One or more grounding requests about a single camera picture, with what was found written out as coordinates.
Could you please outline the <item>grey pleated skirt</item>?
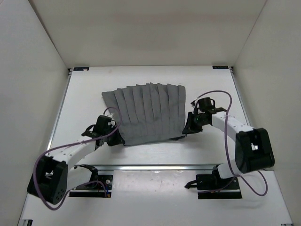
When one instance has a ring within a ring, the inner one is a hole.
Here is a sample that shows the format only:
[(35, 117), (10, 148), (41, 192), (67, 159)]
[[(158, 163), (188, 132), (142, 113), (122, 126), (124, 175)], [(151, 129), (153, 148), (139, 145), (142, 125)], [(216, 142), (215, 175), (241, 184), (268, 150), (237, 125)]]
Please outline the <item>grey pleated skirt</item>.
[(119, 133), (127, 146), (185, 137), (186, 88), (182, 85), (147, 83), (103, 92), (102, 97), (120, 123)]

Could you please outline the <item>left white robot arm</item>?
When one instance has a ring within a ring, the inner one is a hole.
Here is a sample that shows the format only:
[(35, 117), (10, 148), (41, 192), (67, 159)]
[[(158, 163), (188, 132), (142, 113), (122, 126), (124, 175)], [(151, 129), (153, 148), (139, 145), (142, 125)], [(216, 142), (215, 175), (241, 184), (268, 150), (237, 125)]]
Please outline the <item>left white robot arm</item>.
[(96, 124), (88, 126), (76, 142), (44, 152), (34, 164), (27, 193), (55, 205), (78, 186), (103, 186), (97, 168), (79, 162), (103, 144), (123, 144), (119, 133), (121, 124), (109, 116), (100, 115)]

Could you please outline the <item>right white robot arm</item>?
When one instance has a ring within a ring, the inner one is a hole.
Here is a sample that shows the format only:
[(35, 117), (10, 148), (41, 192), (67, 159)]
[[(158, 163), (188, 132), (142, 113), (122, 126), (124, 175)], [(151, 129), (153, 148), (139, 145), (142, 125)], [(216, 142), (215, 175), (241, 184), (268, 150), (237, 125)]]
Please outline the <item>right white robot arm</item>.
[(227, 138), (235, 142), (234, 159), (230, 159), (227, 150), (227, 162), (214, 168), (211, 184), (215, 188), (223, 188), (228, 178), (274, 166), (275, 158), (266, 129), (255, 129), (241, 123), (227, 114), (226, 109), (215, 107), (215, 101), (209, 97), (191, 104), (194, 108), (188, 113), (183, 134), (196, 134), (202, 132), (204, 126), (211, 125), (224, 133), (226, 149)]

